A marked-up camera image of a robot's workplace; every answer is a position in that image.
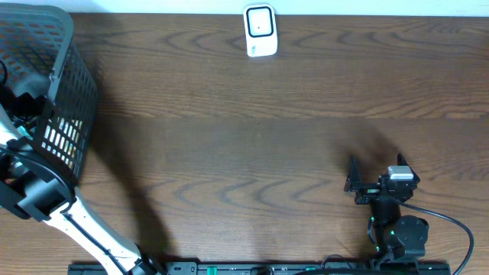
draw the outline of wire mesh basket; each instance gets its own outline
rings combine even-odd
[[[73,43],[73,19],[51,6],[0,3],[0,60],[12,89],[32,75],[49,81],[44,108],[24,133],[35,151],[59,158],[79,179],[98,93]]]

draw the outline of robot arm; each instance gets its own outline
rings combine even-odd
[[[108,275],[166,274],[90,208],[70,171],[54,172],[24,138],[9,145],[0,147],[0,205],[20,218],[34,218],[69,235]]]
[[[58,228],[87,250],[109,275],[126,274],[141,259],[138,246],[122,237],[95,213],[75,188],[76,201],[64,214],[68,205],[50,214],[46,224]]]

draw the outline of wood grain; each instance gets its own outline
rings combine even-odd
[[[487,18],[279,16],[279,51],[246,56],[242,17],[73,15],[101,93],[80,183],[153,254],[320,260],[373,252],[368,207],[342,192],[351,154],[374,180],[403,152],[412,204],[468,225],[466,274],[489,272]],[[427,259],[468,238],[425,215]],[[0,274],[92,261],[67,236],[0,212]]]

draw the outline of black cable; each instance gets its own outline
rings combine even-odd
[[[374,217],[370,218],[370,221],[368,221],[368,228],[367,228],[367,235],[372,244],[377,244],[374,240],[374,237],[372,236],[372,226],[374,225]]]
[[[5,86],[7,84],[7,80],[8,80],[7,66],[1,60],[0,60],[0,64],[2,65],[2,68],[3,68],[2,86]]]
[[[383,264],[387,259],[390,258],[390,253],[386,253],[382,258],[380,258],[377,263],[375,264],[374,269],[375,270],[380,270],[381,269],[381,264]]]
[[[76,228],[76,230],[78,230],[83,235],[83,237],[85,237],[93,245],[95,245],[98,249],[100,249],[104,253],[104,255],[107,256],[112,261],[112,263],[114,263],[114,265],[119,269],[119,271],[121,271],[122,274],[124,275],[128,274],[128,272],[124,269],[124,267],[118,262],[116,257],[110,254],[109,250],[105,249],[105,247],[103,247],[96,239],[94,239],[90,234],[88,234],[85,231],[85,229],[83,229],[77,222],[75,222],[75,220],[73,220],[70,214],[63,214],[63,217],[68,222],[70,222]]]
[[[464,267],[467,264],[467,262],[471,259],[472,251],[474,250],[474,235],[472,234],[471,230],[466,225],[464,225],[463,223],[457,221],[454,218],[450,218],[447,215],[443,215],[443,214],[440,214],[440,213],[437,213],[437,212],[434,212],[434,211],[430,211],[430,210],[427,210],[427,209],[422,209],[421,207],[417,207],[417,206],[414,206],[414,205],[407,204],[405,202],[401,202],[400,200],[395,199],[391,195],[389,195],[389,198],[390,198],[391,201],[395,202],[396,204],[401,205],[401,206],[404,206],[404,207],[406,207],[408,209],[416,210],[416,211],[419,211],[419,212],[425,213],[425,214],[434,215],[435,217],[438,217],[438,218],[443,218],[443,219],[445,219],[445,220],[447,220],[449,222],[452,222],[452,223],[460,226],[462,229],[465,230],[465,232],[467,232],[468,239],[470,241],[470,244],[468,246],[467,254],[465,255],[464,260],[458,266],[457,270],[453,273],[453,275],[459,275],[461,273],[461,270],[464,269]]]
[[[321,270],[307,270],[294,275],[329,275],[329,274],[351,274],[351,275],[412,275],[415,273],[406,273],[400,271],[386,270],[362,270],[362,269],[345,269],[345,268],[328,268]]]
[[[329,259],[331,259],[332,257],[339,257],[341,258],[347,265],[348,267],[350,267],[350,269],[353,269],[353,267],[350,265],[350,263],[345,259],[345,257],[343,257],[342,255],[340,254],[333,254],[333,255],[329,255],[328,257],[326,257],[322,263],[321,263],[321,269],[324,269],[324,266],[325,264],[328,262]]]
[[[68,210],[71,209],[71,206],[75,202],[75,194],[72,192],[71,188],[69,188],[68,184],[61,178],[61,176],[58,175],[54,170],[51,168],[45,166],[42,163],[39,163],[37,160],[34,160],[28,156],[25,156],[23,154],[19,154],[17,152],[14,152],[13,150],[7,149],[0,147],[0,151],[3,151],[4,153],[12,156],[12,157],[17,157],[19,160],[27,161],[28,163],[31,163],[37,167],[40,167],[42,169],[45,169],[47,172],[49,172],[51,175],[53,175],[60,183],[63,185],[63,187],[66,189],[66,192],[68,193],[68,197],[66,198],[68,200],[68,206],[61,211],[61,214],[64,214],[68,212]]]

